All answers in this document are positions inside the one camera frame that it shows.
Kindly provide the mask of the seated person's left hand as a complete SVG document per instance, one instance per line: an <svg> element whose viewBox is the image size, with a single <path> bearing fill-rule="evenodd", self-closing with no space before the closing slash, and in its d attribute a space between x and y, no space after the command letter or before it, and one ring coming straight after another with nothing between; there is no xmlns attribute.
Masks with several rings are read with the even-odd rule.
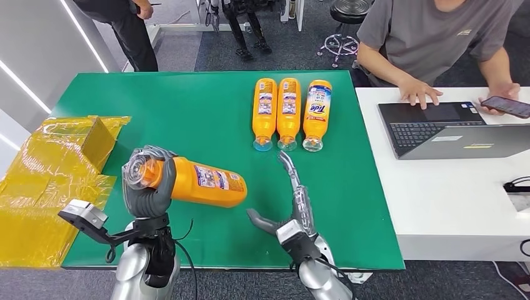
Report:
<svg viewBox="0 0 530 300"><path fill-rule="evenodd" d="M479 109L481 109L482 111L486 113L492 114L492 115L502 116L504 115L502 111L498 111L496 109L489 109L486 106L483 106L481 103L484 102L486 99L493 97L493 96L499 96L502 98L518 100L520 89L521 89L521 86L518 83L513 83L513 82L507 82L507 83L497 84L495 86L489 86L488 95L485 98L480 97L478 99Z"/></svg>

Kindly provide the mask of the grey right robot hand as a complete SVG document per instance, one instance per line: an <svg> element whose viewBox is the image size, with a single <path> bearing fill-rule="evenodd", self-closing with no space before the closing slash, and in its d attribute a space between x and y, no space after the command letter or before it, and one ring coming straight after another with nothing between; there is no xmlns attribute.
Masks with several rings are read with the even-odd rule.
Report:
<svg viewBox="0 0 530 300"><path fill-rule="evenodd" d="M292 186L291 217L284 221L274 222L262 217L255 209L247 209L247 216L255 227L272 235L275 235L276 231L289 221L296 220L309 238L315 241L318 237L318 232L314 225L308 189L301 184L299 174L291 157L285 151L279 151L277 157L289 175Z"/></svg>

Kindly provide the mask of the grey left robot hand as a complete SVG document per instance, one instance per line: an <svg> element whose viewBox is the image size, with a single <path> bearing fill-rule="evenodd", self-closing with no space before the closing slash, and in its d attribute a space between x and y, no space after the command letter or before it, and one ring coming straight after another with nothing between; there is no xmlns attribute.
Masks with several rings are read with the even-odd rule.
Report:
<svg viewBox="0 0 530 300"><path fill-rule="evenodd" d="M122 167L122 196L129 214L135 218L158 218L166 213L171 205L171 194L176 180L176 166L173 158L176 153L159 146L145 145L136 148L135 154L153 156L163 162L161 182L157 188L133 189L126 183L126 167Z"/></svg>

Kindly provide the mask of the seated person's right hand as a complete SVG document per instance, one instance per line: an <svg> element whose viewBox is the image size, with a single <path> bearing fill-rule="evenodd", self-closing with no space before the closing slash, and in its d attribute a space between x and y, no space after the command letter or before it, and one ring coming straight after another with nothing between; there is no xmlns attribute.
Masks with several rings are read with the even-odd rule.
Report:
<svg viewBox="0 0 530 300"><path fill-rule="evenodd" d="M412 106L419 104L422 110L428 107L427 97L437 106L439 104L438 97L443 95L441 91L411 76L400 79L397 82L397 87L400 91L401 101L407 102Z"/></svg>

